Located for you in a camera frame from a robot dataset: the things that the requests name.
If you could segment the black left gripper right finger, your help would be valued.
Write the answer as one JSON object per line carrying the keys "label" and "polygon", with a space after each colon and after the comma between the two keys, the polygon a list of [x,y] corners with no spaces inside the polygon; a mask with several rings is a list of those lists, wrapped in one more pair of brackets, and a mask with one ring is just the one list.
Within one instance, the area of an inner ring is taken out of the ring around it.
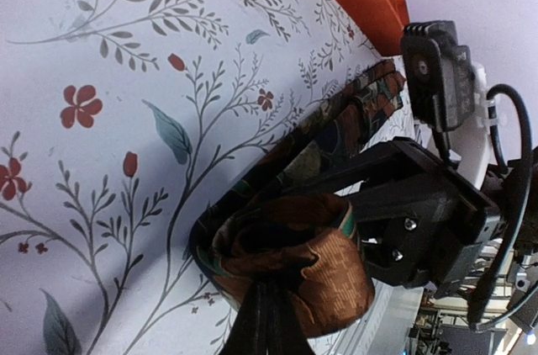
{"label": "black left gripper right finger", "polygon": [[298,320],[290,293],[270,281],[267,287],[266,353],[269,355],[313,355]]}

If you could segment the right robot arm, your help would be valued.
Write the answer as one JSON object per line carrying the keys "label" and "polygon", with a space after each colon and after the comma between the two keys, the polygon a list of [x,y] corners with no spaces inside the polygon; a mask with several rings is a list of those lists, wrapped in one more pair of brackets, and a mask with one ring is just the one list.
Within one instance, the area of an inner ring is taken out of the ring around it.
{"label": "right robot arm", "polygon": [[407,289],[432,284],[436,298],[459,294],[470,329],[479,332],[488,328],[484,311],[524,221],[531,168],[526,152],[494,198],[414,140],[398,137],[303,181],[277,177],[263,196],[335,193],[358,184],[347,198],[368,272]]}

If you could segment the green brown patterned tie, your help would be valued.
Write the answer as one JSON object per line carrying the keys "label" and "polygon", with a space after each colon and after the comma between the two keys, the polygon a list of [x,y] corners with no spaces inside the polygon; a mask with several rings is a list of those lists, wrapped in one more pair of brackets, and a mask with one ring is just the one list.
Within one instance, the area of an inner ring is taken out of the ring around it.
{"label": "green brown patterned tie", "polygon": [[402,107],[405,80],[391,59],[325,100],[195,222],[189,246],[217,290],[237,304],[258,278],[278,276],[307,337],[348,327],[375,290],[352,206],[335,193],[287,188],[356,157]]}

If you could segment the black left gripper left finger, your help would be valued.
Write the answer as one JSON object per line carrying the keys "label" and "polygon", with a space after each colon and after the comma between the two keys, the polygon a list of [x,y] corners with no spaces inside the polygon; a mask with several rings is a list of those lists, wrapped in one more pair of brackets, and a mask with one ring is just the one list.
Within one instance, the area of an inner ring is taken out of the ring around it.
{"label": "black left gripper left finger", "polygon": [[263,283],[249,287],[220,353],[263,354]]}

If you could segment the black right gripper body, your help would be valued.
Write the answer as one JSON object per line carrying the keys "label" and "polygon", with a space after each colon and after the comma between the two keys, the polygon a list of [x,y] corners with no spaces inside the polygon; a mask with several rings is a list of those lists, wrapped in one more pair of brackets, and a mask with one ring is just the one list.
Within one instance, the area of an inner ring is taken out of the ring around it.
{"label": "black right gripper body", "polygon": [[356,204],[369,273],[407,289],[454,294],[500,220],[498,206],[409,138],[358,157],[365,182]]}

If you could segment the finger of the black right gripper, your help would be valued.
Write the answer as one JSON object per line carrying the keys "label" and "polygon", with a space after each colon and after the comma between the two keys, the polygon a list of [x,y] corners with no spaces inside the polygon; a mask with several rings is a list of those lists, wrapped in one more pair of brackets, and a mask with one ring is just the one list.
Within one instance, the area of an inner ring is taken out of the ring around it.
{"label": "finger of the black right gripper", "polygon": [[338,193],[359,183],[359,190],[348,195],[353,203],[385,203],[401,194],[403,163],[403,153],[392,141],[377,143],[351,156],[331,156],[313,141],[277,171],[251,202],[289,195]]}

